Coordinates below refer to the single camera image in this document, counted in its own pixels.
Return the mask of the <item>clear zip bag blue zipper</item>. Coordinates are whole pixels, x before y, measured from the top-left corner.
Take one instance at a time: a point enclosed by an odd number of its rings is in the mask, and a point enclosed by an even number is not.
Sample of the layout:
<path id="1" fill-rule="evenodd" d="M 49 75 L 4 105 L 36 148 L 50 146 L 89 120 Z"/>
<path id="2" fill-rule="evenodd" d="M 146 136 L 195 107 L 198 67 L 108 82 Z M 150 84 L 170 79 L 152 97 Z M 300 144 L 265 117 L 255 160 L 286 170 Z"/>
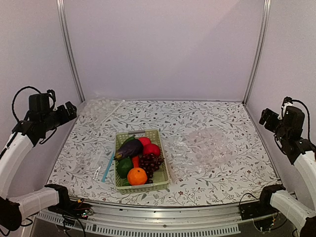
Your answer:
<path id="1" fill-rule="evenodd" d="M 76 151 L 72 154 L 71 181 L 79 186 L 102 181 L 108 166 L 111 166 L 114 149 L 91 151 Z"/>

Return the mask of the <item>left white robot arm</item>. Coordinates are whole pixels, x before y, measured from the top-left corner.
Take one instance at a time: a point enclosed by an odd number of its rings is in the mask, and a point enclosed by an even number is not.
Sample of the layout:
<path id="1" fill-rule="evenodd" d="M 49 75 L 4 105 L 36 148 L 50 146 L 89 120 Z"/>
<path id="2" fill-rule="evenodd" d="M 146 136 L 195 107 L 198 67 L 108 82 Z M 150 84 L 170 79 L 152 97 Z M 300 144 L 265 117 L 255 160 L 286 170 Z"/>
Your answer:
<path id="1" fill-rule="evenodd" d="M 44 184 L 48 168 L 43 171 L 43 162 L 35 159 L 46 155 L 34 148 L 46 133 L 55 130 L 77 116 L 71 103 L 53 109 L 49 102 L 31 102 L 24 120 L 19 120 L 0 154 L 0 225 L 15 231 L 22 222 L 41 210 L 55 206 L 62 214 L 70 214 L 73 203 L 67 188 L 61 185 Z"/>

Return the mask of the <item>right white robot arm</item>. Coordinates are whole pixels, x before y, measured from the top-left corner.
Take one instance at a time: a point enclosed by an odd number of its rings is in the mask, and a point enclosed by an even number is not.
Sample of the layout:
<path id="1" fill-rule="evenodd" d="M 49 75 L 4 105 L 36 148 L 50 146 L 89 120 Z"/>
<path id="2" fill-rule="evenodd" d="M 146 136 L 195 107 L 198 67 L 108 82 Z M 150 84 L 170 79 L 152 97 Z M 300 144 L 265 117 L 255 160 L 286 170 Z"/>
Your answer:
<path id="1" fill-rule="evenodd" d="M 300 237 L 316 235 L 316 148 L 302 137 L 305 114 L 294 106 L 284 106 L 281 114 L 264 109 L 259 123 L 271 131 L 279 148 L 293 166 L 289 181 L 266 186 L 255 205 L 259 215 L 272 209 L 283 214 Z"/>

